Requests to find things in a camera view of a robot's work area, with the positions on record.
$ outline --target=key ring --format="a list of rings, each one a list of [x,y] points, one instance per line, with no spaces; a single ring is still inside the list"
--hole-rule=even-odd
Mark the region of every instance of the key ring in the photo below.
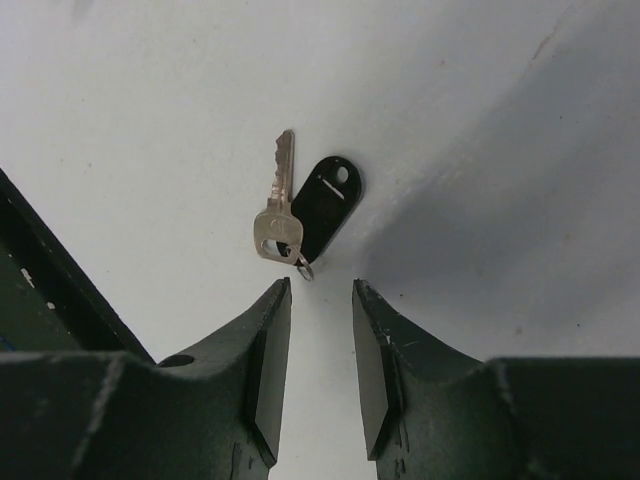
[[[293,253],[296,257],[298,257],[298,260],[300,260],[300,263],[302,264],[301,266],[296,265],[296,269],[298,270],[298,273],[307,282],[312,282],[313,279],[315,278],[315,275],[313,274],[313,269],[311,268],[311,265],[309,265],[309,262],[307,262],[307,259],[304,258],[304,255],[302,255],[302,252],[300,251],[300,249],[292,248],[289,246],[287,247],[287,250],[289,250],[289,252]]]

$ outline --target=white surface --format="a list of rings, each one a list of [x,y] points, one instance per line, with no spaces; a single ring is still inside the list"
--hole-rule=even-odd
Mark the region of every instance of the white surface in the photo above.
[[[635,0],[0,3],[0,162],[160,359],[293,279],[273,479],[373,479],[351,281],[479,358],[638,354]],[[307,284],[253,251],[276,137],[364,200]]]

